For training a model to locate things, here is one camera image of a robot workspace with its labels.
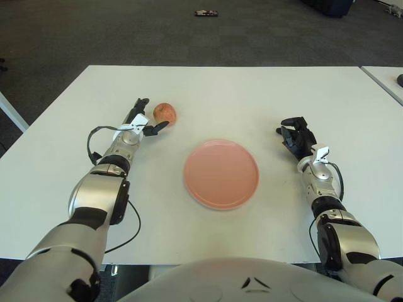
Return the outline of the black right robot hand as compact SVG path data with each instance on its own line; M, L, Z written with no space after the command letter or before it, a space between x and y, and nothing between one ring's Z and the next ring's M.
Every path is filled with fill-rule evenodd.
M283 145L298 160L298 169L304 171L308 165L328 164L329 147L318 145L314 134L308 129L304 117L287 118L276 129L283 137Z

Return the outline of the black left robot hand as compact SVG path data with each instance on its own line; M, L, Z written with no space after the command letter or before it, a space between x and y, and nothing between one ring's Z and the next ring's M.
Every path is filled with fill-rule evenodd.
M138 98L130 110L125 121L120 127L121 131L132 131L136 135L156 136L162 129L169 125L169 121L159 122L157 125L149 125L149 119L145 116L145 107L148 105L148 98Z

